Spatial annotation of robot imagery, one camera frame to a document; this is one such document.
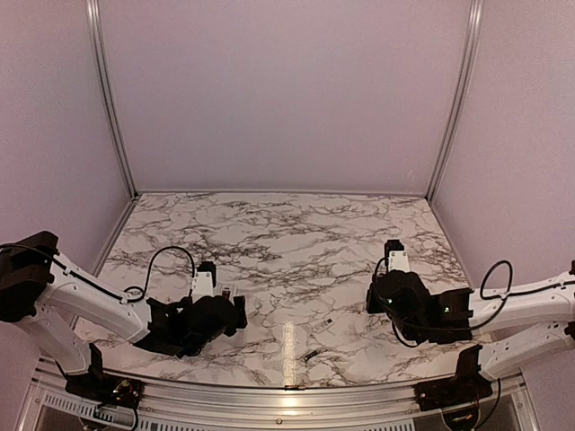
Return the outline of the white battery cover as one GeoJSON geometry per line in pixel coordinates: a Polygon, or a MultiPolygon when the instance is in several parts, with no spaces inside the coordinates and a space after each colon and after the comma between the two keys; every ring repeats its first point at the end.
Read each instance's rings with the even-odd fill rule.
{"type": "Polygon", "coordinates": [[[321,321],[317,321],[311,325],[311,329],[313,333],[321,333],[327,329],[329,329],[334,324],[334,320],[331,318],[324,319],[321,321]]]}

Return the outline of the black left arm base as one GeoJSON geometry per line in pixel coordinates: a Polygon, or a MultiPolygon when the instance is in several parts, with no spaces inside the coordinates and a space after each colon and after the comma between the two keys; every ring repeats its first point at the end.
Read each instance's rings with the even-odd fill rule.
{"type": "Polygon", "coordinates": [[[93,343],[88,344],[90,362],[82,374],[63,373],[66,391],[103,406],[138,409],[144,384],[133,378],[108,374],[103,370],[102,353],[93,343]]]}

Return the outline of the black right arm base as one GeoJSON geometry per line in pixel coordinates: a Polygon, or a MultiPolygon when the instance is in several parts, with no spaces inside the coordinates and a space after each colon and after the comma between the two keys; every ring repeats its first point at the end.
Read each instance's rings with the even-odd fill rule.
{"type": "Polygon", "coordinates": [[[415,384],[414,393],[420,410],[445,409],[490,397],[492,383],[480,374],[481,350],[480,345],[462,350],[451,377],[415,384]]]}

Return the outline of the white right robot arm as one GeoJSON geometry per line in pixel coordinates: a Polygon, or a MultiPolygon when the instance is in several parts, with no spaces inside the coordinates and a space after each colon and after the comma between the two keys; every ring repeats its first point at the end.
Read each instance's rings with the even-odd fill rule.
{"type": "Polygon", "coordinates": [[[407,341],[447,345],[502,330],[505,339],[473,347],[474,371],[465,367],[446,381],[445,394],[463,402],[480,387],[546,355],[574,347],[574,272],[488,294],[458,288],[432,294],[418,274],[402,268],[376,272],[367,290],[367,312],[384,313],[407,341]]]}

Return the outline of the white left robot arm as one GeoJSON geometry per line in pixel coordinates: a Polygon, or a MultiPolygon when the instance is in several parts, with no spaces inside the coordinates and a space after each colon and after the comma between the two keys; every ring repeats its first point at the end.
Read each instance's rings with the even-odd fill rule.
{"type": "Polygon", "coordinates": [[[121,291],[85,272],[58,250],[55,234],[42,231],[1,247],[1,320],[12,323],[78,376],[80,387],[96,400],[113,392],[111,376],[96,366],[100,353],[81,340],[60,312],[97,324],[130,345],[178,358],[196,356],[221,335],[232,337],[247,325],[245,299],[216,292],[216,267],[190,266],[189,292],[163,303],[147,286],[121,291]]]}

